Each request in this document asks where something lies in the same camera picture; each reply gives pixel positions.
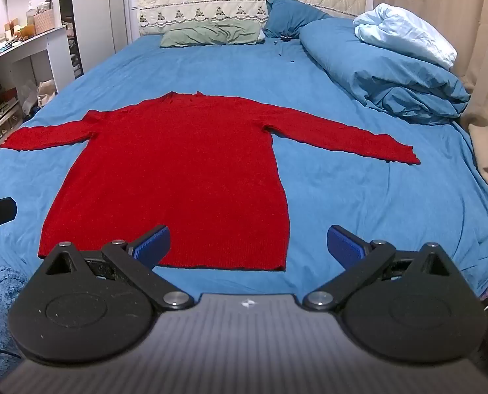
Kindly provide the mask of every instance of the black cord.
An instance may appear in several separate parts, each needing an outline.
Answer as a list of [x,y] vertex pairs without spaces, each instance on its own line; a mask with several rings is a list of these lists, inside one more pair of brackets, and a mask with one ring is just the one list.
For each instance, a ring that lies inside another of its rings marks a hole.
[[21,358],[21,356],[14,354],[14,353],[11,353],[10,351],[5,351],[4,349],[0,349],[0,353],[1,354],[7,354],[9,356],[16,357],[16,358]]

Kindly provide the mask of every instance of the red sweater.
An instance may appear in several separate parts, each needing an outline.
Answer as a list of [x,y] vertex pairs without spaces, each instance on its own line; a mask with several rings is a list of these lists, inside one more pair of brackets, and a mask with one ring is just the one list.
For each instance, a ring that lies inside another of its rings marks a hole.
[[419,164],[411,146],[386,134],[200,93],[89,111],[60,126],[23,127],[3,147],[89,141],[45,219],[40,257],[60,241],[98,250],[165,224],[172,246],[162,265],[279,270],[290,225],[271,131],[330,151]]

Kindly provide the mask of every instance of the metal screw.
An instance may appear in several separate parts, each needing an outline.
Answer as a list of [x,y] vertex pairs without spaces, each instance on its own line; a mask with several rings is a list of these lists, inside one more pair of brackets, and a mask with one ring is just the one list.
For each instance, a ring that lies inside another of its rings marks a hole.
[[333,295],[321,291],[311,292],[308,294],[308,302],[312,305],[329,305],[333,302]]
[[174,307],[185,304],[189,300],[189,295],[185,292],[168,292],[163,295],[163,301]]

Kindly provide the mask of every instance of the pink basket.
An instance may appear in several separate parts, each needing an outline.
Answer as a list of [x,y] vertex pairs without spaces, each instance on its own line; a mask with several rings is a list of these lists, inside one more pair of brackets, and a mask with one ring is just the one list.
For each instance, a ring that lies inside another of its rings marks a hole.
[[40,14],[35,14],[34,26],[36,34],[41,34],[45,31],[53,29],[56,26],[54,23],[54,9],[44,11]]

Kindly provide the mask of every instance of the white desk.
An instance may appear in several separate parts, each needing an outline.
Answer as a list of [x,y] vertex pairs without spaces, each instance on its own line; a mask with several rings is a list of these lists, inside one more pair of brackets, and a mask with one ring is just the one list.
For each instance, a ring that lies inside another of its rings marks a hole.
[[10,73],[22,105],[24,102],[20,95],[20,89],[30,79],[30,73],[24,69],[21,62],[43,50],[48,53],[50,68],[58,93],[74,81],[74,70],[65,27],[54,28],[46,33],[39,34],[0,54],[0,72]]

